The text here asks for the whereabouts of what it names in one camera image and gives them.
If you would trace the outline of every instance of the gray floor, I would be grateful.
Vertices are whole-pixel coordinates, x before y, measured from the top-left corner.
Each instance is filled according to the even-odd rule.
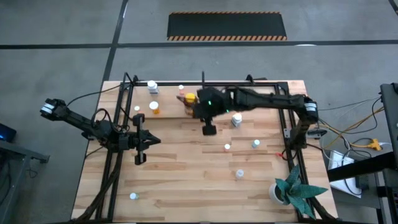
[[[110,43],[121,2],[0,0],[0,44]],[[386,0],[130,0],[119,42],[164,42],[172,11],[222,10],[281,11],[289,40],[398,39],[398,16]],[[41,118],[39,109],[46,98],[69,101],[99,90],[108,54],[108,49],[0,50],[0,121],[18,130],[18,144],[51,155],[48,164],[32,165],[39,175],[23,187],[13,223],[70,218],[87,142],[79,130]],[[398,82],[397,58],[398,45],[118,49],[110,80],[120,80],[123,72],[145,80],[198,80],[202,70],[209,80],[243,79],[248,73],[270,80],[302,79],[319,107],[329,108],[375,97],[380,84]],[[87,97],[71,107],[90,116],[97,99]],[[370,107],[356,108],[339,120],[345,110],[320,116],[343,128],[370,114]],[[384,114],[377,120],[374,131],[348,139],[388,142]],[[327,135],[325,142],[332,137]],[[337,209],[347,221],[377,222],[372,209],[339,202]]]

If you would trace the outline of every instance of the floor mat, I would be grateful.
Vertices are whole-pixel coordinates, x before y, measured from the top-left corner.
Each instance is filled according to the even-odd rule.
[[[287,40],[280,12],[173,12],[167,40]]]

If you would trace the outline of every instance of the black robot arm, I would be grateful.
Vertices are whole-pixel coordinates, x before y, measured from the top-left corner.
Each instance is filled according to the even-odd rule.
[[[305,95],[262,94],[240,87],[227,87],[223,91],[213,87],[198,90],[199,102],[193,106],[196,118],[204,119],[204,135],[216,134],[211,125],[212,117],[229,111],[249,111],[254,108],[276,108],[293,110],[300,118],[297,126],[290,131],[290,146],[305,148],[305,135],[311,124],[318,122],[317,103]]]
[[[119,152],[123,150],[136,149],[137,155],[135,158],[136,165],[140,165],[146,161],[144,150],[149,146],[160,143],[160,139],[152,135],[148,130],[142,129],[142,124],[145,121],[143,114],[133,116],[133,125],[137,127],[136,132],[127,132],[123,128],[117,128],[112,122],[102,119],[95,121],[95,113],[91,119],[88,119],[80,114],[70,110],[63,100],[46,99],[44,106],[40,110],[41,116],[51,121],[64,121],[80,130],[82,136],[89,139],[97,139],[101,146],[104,146],[111,152]]]

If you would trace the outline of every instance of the yellow and black striped border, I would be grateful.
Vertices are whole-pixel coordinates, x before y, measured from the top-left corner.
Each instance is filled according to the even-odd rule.
[[[264,11],[264,12],[172,12],[172,14],[280,14],[277,11]]]
[[[171,36],[169,41],[279,41],[287,40],[286,36]]]

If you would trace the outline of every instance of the wooden tabletop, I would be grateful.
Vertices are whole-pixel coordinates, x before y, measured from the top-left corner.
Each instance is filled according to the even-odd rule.
[[[306,94],[303,81],[286,82],[290,94]],[[103,90],[118,84],[120,82],[104,82]],[[185,92],[196,93],[199,88],[186,86]],[[271,87],[254,89],[262,93],[273,91]],[[134,88],[131,116],[133,108],[140,106],[146,115],[144,129],[162,143],[146,150],[147,162],[140,166],[134,165],[135,150],[124,152],[114,222],[297,221],[293,206],[276,205],[268,196],[275,178],[285,179],[289,174],[287,162],[275,155],[284,149],[277,110],[245,111],[239,128],[231,124],[234,112],[218,116],[214,119],[217,135],[204,136],[203,123],[189,118],[182,103],[175,98],[178,87],[160,86],[159,91],[159,95],[154,96],[146,87]],[[118,89],[102,93],[98,108],[105,108],[113,117],[117,97]],[[151,101],[159,102],[159,114],[149,109]],[[253,149],[251,143],[255,139],[261,144]],[[231,145],[230,152],[224,152],[225,144]],[[97,142],[90,142],[87,153],[97,148]],[[322,152],[308,147],[303,150],[303,156],[309,183],[330,189]],[[105,158],[106,149],[101,149],[86,159],[72,218],[81,215],[98,193]],[[244,171],[244,177],[239,180],[235,178],[238,169]],[[129,198],[133,192],[139,195],[138,200]],[[110,191],[105,200],[105,214],[109,195]],[[331,190],[317,199],[337,217]]]

